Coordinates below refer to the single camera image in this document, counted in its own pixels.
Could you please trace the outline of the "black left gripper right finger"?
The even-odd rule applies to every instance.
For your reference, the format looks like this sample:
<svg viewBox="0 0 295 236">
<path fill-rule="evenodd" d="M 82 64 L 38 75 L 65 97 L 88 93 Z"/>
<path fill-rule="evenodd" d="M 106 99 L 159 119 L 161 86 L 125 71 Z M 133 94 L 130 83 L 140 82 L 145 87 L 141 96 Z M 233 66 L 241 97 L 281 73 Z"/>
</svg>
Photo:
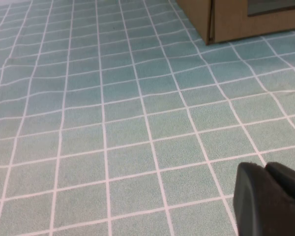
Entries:
<svg viewBox="0 0 295 236">
<path fill-rule="evenodd" d="M 295 200 L 295 170 L 278 162 L 267 163 L 265 169 L 287 195 Z"/>
</svg>

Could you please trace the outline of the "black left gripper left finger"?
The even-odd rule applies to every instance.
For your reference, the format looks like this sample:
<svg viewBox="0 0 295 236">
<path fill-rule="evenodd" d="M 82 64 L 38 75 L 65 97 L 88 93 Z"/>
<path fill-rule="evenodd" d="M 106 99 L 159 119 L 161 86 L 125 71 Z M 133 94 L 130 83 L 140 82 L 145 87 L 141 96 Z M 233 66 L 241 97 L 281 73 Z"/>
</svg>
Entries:
<svg viewBox="0 0 295 236">
<path fill-rule="evenodd" d="M 265 167 L 238 165 L 233 207 L 240 236 L 295 236 L 295 200 Z"/>
</svg>

